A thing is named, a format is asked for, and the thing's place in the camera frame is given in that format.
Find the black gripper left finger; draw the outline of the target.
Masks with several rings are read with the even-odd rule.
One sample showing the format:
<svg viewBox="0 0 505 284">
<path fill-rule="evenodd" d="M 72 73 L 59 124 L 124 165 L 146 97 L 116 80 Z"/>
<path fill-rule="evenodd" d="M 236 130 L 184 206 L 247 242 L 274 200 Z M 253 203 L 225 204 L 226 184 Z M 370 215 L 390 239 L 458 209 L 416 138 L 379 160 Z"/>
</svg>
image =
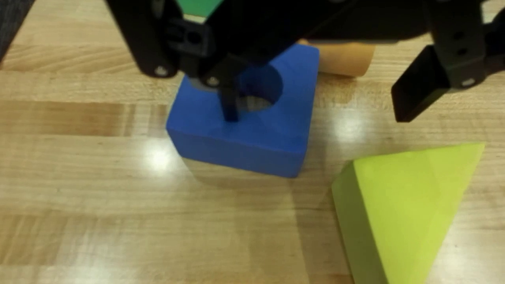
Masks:
<svg viewBox="0 0 505 284">
<path fill-rule="evenodd" d="M 231 53 L 220 56 L 217 62 L 217 75 L 220 78 L 220 105 L 226 122 L 239 121 L 237 97 L 241 95 L 237 88 L 237 78 L 247 70 L 248 64 Z"/>
</svg>

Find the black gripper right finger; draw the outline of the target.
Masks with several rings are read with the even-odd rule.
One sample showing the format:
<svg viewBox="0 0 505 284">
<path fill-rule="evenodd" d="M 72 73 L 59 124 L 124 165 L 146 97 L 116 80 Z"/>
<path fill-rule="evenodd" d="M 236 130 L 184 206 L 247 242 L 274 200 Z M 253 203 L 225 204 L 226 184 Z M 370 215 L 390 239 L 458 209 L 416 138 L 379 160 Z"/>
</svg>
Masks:
<svg viewBox="0 0 505 284">
<path fill-rule="evenodd" d="M 395 119 L 409 124 L 450 91 L 436 50 L 427 47 L 392 88 Z"/>
</svg>

